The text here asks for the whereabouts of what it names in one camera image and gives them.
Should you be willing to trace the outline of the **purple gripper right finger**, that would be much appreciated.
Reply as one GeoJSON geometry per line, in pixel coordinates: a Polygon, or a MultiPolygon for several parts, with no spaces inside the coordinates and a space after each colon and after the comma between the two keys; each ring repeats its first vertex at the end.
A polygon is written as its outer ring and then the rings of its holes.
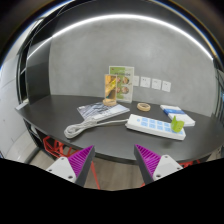
{"type": "Polygon", "coordinates": [[[140,145],[134,146],[134,155],[145,184],[150,184],[182,169],[182,166],[169,155],[160,156],[140,145]]]}

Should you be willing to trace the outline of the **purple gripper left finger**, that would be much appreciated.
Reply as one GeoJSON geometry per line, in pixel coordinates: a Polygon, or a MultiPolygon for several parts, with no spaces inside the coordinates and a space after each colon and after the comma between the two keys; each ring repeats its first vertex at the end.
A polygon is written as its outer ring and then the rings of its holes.
{"type": "Polygon", "coordinates": [[[95,156],[94,146],[79,150],[70,157],[60,157],[47,168],[49,173],[83,186],[95,156]]]}

